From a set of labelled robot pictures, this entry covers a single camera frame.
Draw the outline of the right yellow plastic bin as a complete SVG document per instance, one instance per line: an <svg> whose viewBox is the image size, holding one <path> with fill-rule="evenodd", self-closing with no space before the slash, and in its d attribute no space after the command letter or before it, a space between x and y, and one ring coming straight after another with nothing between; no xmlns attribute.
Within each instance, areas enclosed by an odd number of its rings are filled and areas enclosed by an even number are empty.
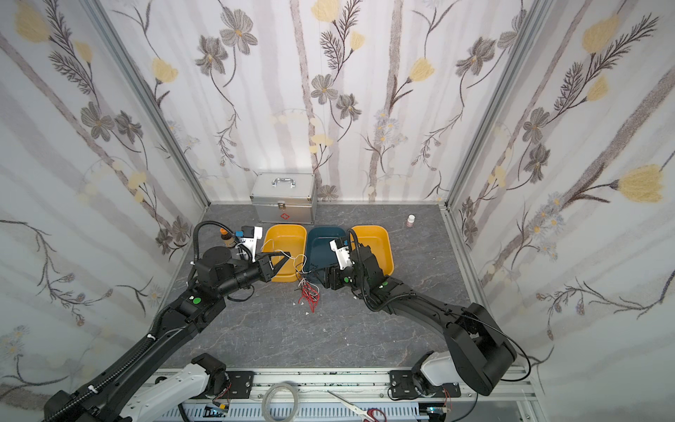
<svg viewBox="0 0 675 422"><path fill-rule="evenodd" d="M359 242L368 246L371 253L376 256L378 265L385 276L391 276L395 269L393 252L391 249L390 235L385 228L378 225L354 226Z"/></svg>

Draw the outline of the dark teal plastic bin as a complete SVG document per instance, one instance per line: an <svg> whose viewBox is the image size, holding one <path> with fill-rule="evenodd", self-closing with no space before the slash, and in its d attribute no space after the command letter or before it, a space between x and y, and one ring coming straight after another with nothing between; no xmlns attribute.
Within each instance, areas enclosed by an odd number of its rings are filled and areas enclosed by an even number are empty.
<svg viewBox="0 0 675 422"><path fill-rule="evenodd" d="M307 235L305 250L305 272L325 269L337 265L336 253L330 249L330 243L346 236L346 231L337 226L316 226Z"/></svg>

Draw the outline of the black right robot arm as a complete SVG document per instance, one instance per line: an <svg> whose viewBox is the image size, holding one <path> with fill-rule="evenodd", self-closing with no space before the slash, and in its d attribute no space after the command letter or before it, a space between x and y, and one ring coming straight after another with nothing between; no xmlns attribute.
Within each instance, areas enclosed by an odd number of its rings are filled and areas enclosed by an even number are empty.
<svg viewBox="0 0 675 422"><path fill-rule="evenodd" d="M532 369L519 378L506 377L525 351L482 305L445 303L385 274L371 248L360 242L353 229L330 238L328 246L337 262L323 269L323 286L348 287L372 312L409 318L439 332L456 374L475 392L488 396L500 382L518 383L530 376Z"/></svg>

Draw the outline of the left yellow plastic bin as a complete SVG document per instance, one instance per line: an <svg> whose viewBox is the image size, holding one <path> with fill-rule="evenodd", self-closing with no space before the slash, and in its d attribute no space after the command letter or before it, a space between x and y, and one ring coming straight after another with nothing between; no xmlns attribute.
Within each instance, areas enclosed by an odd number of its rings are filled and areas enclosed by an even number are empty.
<svg viewBox="0 0 675 422"><path fill-rule="evenodd" d="M304 264L307 230L297 224L277 224L265 234L263 252L284 251L291 260L274 276L272 282L290 283L298 281L298 274Z"/></svg>

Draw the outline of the silver aluminium first-aid case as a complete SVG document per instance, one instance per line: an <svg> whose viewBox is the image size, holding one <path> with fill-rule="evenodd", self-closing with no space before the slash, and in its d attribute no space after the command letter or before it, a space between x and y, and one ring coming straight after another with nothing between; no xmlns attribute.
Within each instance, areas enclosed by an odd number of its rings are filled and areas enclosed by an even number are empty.
<svg viewBox="0 0 675 422"><path fill-rule="evenodd" d="M262 173L250 194L262 223L314 224L316 176L313 173Z"/></svg>

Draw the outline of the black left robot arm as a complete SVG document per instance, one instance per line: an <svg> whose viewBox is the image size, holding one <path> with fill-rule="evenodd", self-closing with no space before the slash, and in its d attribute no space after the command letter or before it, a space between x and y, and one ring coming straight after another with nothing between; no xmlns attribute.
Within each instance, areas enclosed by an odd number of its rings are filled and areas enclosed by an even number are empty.
<svg viewBox="0 0 675 422"><path fill-rule="evenodd" d="M200 229L193 229L193 268L186 290L156 315L149 332L119 360L73 393L58 391L44 406L47 421L153 421L173 406L227 387L226 367L204 354L175 376L144 390L160 367L203 332L226 307L226 298L255 282L269 282L289 260L288 253L255 253L232 258L225 247L201 253Z"/></svg>

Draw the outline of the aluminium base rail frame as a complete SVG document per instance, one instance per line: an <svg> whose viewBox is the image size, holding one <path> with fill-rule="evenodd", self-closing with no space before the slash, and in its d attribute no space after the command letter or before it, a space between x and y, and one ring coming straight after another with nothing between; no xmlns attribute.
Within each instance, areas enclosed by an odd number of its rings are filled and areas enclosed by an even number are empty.
<svg viewBox="0 0 675 422"><path fill-rule="evenodd" d="M160 369L142 388L182 369ZM356 369L230 369L228 385L173 406L153 421L362 421L332 391L381 421L543 421L529 382L505 383L483 396L466 383L434 387L426 395L405 367Z"/></svg>

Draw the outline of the brown bottle orange cap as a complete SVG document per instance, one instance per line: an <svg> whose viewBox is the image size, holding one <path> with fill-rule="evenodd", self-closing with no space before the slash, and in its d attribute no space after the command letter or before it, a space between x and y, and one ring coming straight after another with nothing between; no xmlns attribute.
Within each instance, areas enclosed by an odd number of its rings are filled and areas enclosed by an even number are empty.
<svg viewBox="0 0 675 422"><path fill-rule="evenodd" d="M235 248L237 246L236 237L227 229L220 228L221 240L227 248Z"/></svg>

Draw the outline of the scissors on rail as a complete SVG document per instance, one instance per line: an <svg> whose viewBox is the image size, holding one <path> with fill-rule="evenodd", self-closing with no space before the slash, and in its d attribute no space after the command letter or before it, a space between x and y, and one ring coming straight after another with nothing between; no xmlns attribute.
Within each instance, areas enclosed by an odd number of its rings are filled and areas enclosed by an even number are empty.
<svg viewBox="0 0 675 422"><path fill-rule="evenodd" d="M332 397L335 397L341 404L347 408L348 410L352 411L354 414L362 418L364 421L368 422L376 422L377 419L373 416L371 416L367 411L361 409L358 407L356 404L353 404L349 402L348 400L344 399L343 397L339 396L338 394L328 391L328 394L330 394Z"/></svg>

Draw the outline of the yellow plastic bin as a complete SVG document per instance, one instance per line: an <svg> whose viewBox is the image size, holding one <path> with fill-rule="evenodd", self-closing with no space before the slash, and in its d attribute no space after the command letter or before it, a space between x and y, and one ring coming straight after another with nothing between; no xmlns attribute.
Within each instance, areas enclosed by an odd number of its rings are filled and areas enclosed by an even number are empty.
<svg viewBox="0 0 675 422"><path fill-rule="evenodd" d="M391 249L390 235L385 228L378 225L354 226L359 242L368 246L371 253L376 256L378 265L385 276L391 276L395 269L393 252Z"/></svg>
<svg viewBox="0 0 675 422"><path fill-rule="evenodd" d="M298 281L298 274L304 264L307 230L297 224L277 224L265 234L263 252L284 251L291 260L274 276L272 282L290 283Z"/></svg>

